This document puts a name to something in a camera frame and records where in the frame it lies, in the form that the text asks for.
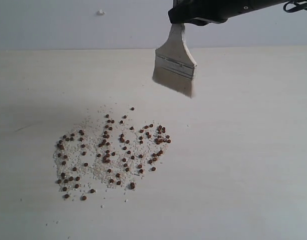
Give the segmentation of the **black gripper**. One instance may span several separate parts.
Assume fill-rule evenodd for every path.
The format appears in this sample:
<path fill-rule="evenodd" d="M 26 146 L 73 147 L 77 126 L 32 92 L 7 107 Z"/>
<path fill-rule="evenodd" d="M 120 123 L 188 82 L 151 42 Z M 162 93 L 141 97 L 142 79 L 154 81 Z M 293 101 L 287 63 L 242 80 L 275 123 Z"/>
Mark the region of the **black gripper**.
<path fill-rule="evenodd" d="M 184 0 L 168 11 L 172 24 L 205 26 L 285 3 L 284 0 Z"/>

